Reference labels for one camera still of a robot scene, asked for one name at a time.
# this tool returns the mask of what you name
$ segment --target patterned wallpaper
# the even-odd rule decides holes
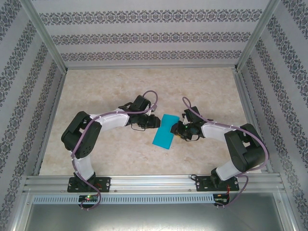
[[[273,169],[308,230],[308,5],[282,0],[242,70]]]
[[[269,0],[34,0],[68,67],[236,64]]]
[[[63,75],[17,0],[0,3],[0,231],[32,175]]]

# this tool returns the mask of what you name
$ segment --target black mounting plate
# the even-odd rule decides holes
[[[109,192],[110,189],[110,177],[95,177],[94,186],[99,189],[102,193]],[[71,177],[67,186],[68,193],[95,193],[96,191],[93,188],[88,189],[88,187],[82,187],[75,177]]]
[[[221,181],[217,188],[215,188],[210,176],[196,176],[194,180],[196,181],[197,192],[227,191],[228,186],[230,191],[239,191],[240,189],[236,177]]]

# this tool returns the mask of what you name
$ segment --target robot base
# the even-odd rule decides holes
[[[213,184],[210,176],[196,176],[193,180],[196,181],[197,192],[227,191],[228,187],[230,191],[239,191],[240,189],[236,177],[220,181],[217,186]]]
[[[101,193],[107,193],[110,189],[110,177],[91,177],[88,182],[96,187]],[[67,186],[68,193],[95,193],[96,191],[85,184],[79,177],[71,177]]]

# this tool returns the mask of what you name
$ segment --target beige stone surface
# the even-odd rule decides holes
[[[147,90],[158,93],[155,112],[180,116],[188,97],[200,113],[218,122],[243,125],[243,108],[230,68],[69,70],[40,175],[72,175],[61,135],[77,112],[101,114],[133,101]],[[147,98],[154,102],[154,95]],[[174,137],[170,150],[152,144],[157,129],[130,127],[101,133],[91,153],[97,175],[209,174],[230,159],[227,145],[213,139],[186,142]]]

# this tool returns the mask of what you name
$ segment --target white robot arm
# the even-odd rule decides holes
[[[160,119],[152,115],[151,110],[147,113],[130,114],[130,112],[145,111],[150,107],[151,102],[139,95],[133,103],[127,103],[115,109],[114,111],[117,113],[105,116],[88,115],[83,111],[77,113],[61,137],[61,141],[64,143],[65,148],[71,152],[75,149],[82,135],[80,130],[85,129],[91,120],[97,118],[95,122],[92,122],[89,129],[84,134],[74,159],[72,159],[78,172],[78,174],[74,173],[74,176],[80,184],[87,187],[80,177],[90,184],[93,184],[95,180],[95,172],[90,161],[90,152],[93,150],[100,132],[132,124],[137,124],[143,129],[160,127]]]
[[[200,114],[197,107],[192,107],[192,110]],[[199,138],[213,138],[227,143],[231,160],[213,169],[211,172],[211,179],[216,187],[221,181],[226,181],[264,162],[265,154],[263,148],[252,137],[236,129],[216,125],[213,120],[210,121],[213,121],[214,124],[207,123],[189,109],[184,110],[184,112],[182,114],[184,121],[179,121],[173,125],[171,133],[180,136],[186,141],[196,141]],[[251,124],[245,124],[240,128],[260,139],[257,131]]]

